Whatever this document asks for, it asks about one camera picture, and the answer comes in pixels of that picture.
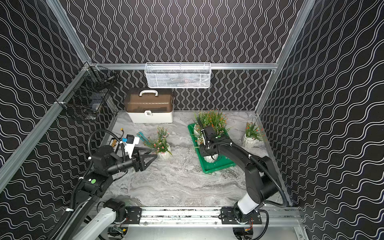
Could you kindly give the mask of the pink flower plant pot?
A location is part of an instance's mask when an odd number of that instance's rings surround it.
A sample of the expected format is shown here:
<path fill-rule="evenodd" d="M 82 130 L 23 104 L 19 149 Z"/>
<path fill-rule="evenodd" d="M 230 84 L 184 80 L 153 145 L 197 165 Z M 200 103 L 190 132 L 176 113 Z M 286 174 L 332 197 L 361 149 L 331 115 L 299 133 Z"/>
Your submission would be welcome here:
<path fill-rule="evenodd" d="M 168 143 L 169 132 L 164 127 L 157 128 L 157 138 L 148 138 L 145 145 L 155 151 L 160 160 L 168 160 L 172 153 L 170 144 Z"/>
<path fill-rule="evenodd" d="M 228 128 L 228 124 L 226 121 L 223 121 L 223 122 L 219 121 L 217 123 L 214 123 L 214 130 L 215 130 L 215 133 L 218 135 L 227 134 L 230 129 L 231 128 Z"/>
<path fill-rule="evenodd" d="M 214 162 L 218 159 L 218 157 L 219 157 L 218 154 L 211 155 L 211 156 L 204 156 L 204 160 L 205 160 L 207 163 L 214 163 Z"/>

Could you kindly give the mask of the orange flower plant back pot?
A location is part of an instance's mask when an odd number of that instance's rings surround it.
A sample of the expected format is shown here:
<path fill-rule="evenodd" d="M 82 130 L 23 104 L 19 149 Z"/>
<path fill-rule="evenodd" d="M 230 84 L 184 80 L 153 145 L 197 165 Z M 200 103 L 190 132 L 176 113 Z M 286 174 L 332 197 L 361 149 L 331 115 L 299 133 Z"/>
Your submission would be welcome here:
<path fill-rule="evenodd" d="M 204 145 L 205 139 L 204 139 L 203 133 L 201 133 L 201 132 L 197 133 L 197 134 L 195 134 L 195 137 L 196 137 L 195 142 L 196 142 L 197 146 Z"/>

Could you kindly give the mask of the black tray with brown items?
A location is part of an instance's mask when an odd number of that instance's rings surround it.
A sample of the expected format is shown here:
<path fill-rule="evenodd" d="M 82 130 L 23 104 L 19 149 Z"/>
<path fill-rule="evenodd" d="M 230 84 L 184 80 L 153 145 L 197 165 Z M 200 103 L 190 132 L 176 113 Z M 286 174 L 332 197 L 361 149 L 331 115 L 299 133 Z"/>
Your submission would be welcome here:
<path fill-rule="evenodd" d="M 120 140 L 112 138 L 110 140 L 110 146 L 113 148 L 117 148 L 120 145 Z"/>

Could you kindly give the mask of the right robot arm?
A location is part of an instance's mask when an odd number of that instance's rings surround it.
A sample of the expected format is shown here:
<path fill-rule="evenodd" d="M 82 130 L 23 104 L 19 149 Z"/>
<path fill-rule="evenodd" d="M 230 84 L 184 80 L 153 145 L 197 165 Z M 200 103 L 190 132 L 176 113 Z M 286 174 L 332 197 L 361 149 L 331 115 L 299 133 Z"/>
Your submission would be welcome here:
<path fill-rule="evenodd" d="M 265 204 L 280 208 L 289 205 L 274 163 L 269 157 L 261 158 L 251 154 L 235 144 L 230 137 L 217 134 L 211 126 L 204 126 L 199 117 L 197 122 L 203 137 L 203 144 L 199 146 L 201 154 L 227 157 L 245 174 L 247 193 L 234 205 L 234 215 L 238 222 L 248 222 L 252 212 L 259 212 Z"/>

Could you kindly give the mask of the pink flower plant front pot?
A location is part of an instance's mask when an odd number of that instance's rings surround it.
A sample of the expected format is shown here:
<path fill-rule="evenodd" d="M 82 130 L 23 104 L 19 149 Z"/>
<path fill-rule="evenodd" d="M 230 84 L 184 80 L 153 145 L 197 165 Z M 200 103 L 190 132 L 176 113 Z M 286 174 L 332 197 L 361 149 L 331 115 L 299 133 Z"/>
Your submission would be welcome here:
<path fill-rule="evenodd" d="M 223 122 L 219 121 L 217 123 L 214 123 L 214 130 L 215 130 L 215 133 L 218 135 L 227 134 L 230 129 L 231 128 L 228 128 L 228 124 L 226 121 L 223 121 Z"/>

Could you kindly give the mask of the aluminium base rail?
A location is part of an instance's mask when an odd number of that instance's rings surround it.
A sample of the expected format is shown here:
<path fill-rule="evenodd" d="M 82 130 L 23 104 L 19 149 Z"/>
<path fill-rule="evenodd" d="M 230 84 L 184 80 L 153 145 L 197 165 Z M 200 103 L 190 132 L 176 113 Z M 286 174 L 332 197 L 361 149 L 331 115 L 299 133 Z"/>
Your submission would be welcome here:
<path fill-rule="evenodd" d="M 98 214 L 75 236 L 74 240 L 91 240 L 98 237 L 111 225 L 121 228 L 134 227 L 207 227 L 242 228 L 245 232 L 258 226 L 292 227 L 299 240 L 308 239 L 303 226 L 299 224 L 298 211 L 294 209 L 255 208 L 243 214 L 236 207 L 127 207 L 115 211 L 110 207 L 102 208 Z"/>

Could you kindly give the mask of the green plastic tray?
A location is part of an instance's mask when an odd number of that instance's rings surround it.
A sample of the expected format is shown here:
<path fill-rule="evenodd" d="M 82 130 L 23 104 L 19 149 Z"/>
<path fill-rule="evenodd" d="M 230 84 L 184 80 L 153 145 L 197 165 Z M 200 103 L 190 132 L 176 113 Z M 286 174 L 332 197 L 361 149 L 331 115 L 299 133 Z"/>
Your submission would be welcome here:
<path fill-rule="evenodd" d="M 195 147 L 195 151 L 198 155 L 202 170 L 205 174 L 210 174 L 210 173 L 213 173 L 216 171 L 220 171 L 223 169 L 234 167 L 236 165 L 232 160 L 230 160 L 229 158 L 227 158 L 223 155 L 218 155 L 218 158 L 214 162 L 208 163 L 200 153 L 200 148 L 198 146 L 198 139 L 194 134 L 194 130 L 195 130 L 194 126 L 195 126 L 195 124 L 189 124 L 188 130 L 189 130 L 190 136 L 192 138 L 192 141 L 193 141 L 193 144 Z"/>

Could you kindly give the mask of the teal handled tool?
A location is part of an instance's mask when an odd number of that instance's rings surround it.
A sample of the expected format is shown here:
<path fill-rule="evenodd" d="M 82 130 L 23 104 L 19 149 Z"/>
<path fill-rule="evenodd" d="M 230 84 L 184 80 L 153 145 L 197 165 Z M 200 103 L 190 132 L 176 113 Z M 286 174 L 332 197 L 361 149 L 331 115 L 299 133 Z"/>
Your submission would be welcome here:
<path fill-rule="evenodd" d="M 146 138 L 142 132 L 138 132 L 137 137 L 139 137 L 143 143 L 149 143 L 150 142 L 150 140 L 148 138 Z"/>

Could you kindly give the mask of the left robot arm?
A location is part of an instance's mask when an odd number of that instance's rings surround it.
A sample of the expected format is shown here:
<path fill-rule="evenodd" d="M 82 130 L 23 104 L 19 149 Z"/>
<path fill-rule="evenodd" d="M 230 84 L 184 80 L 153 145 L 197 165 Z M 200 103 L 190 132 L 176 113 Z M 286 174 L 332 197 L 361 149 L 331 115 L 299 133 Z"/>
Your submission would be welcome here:
<path fill-rule="evenodd" d="M 109 225 L 137 224 L 141 219 L 141 208 L 127 207 L 125 202 L 111 198 L 104 201 L 98 214 L 83 229 L 80 228 L 112 183 L 117 182 L 114 175 L 124 175 L 131 169 L 143 172 L 158 158 L 151 149 L 137 146 L 138 137 L 118 138 L 109 130 L 101 132 L 112 136 L 119 145 L 116 148 L 103 145 L 92 151 L 91 142 L 87 143 L 90 165 L 75 185 L 69 206 L 47 237 L 49 240 L 94 240 Z"/>

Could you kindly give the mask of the brown lidded storage case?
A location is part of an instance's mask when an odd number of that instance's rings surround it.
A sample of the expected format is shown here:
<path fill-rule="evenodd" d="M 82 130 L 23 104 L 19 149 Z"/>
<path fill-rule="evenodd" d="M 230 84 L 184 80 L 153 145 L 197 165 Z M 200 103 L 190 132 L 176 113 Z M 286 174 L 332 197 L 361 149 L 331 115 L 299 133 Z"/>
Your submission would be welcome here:
<path fill-rule="evenodd" d="M 132 88 L 124 107 L 135 124 L 168 124 L 173 122 L 173 101 L 171 89 Z"/>

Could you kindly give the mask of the green grass plant white pot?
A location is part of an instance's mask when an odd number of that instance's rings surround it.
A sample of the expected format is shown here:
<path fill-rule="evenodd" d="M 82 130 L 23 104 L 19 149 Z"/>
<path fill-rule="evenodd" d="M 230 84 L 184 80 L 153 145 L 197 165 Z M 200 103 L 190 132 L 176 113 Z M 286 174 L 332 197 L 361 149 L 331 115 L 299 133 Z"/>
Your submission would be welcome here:
<path fill-rule="evenodd" d="M 202 129 L 209 125 L 209 113 L 199 112 L 198 114 L 195 114 L 195 120 L 194 134 L 200 136 Z"/>

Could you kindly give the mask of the orange flower plant pot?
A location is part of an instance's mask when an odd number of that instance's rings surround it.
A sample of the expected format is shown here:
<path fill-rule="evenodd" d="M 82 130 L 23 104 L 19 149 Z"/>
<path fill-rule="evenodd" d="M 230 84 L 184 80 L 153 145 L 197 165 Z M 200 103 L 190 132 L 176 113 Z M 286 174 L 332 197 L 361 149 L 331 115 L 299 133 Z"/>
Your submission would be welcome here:
<path fill-rule="evenodd" d="M 203 133 L 201 133 L 201 132 L 197 133 L 197 134 L 195 134 L 195 137 L 196 137 L 195 142 L 196 142 L 197 146 L 204 145 L 205 139 L 204 139 Z"/>
<path fill-rule="evenodd" d="M 214 128 L 214 123 L 217 122 L 227 122 L 227 116 L 223 112 L 211 111 L 209 112 L 209 124 Z"/>

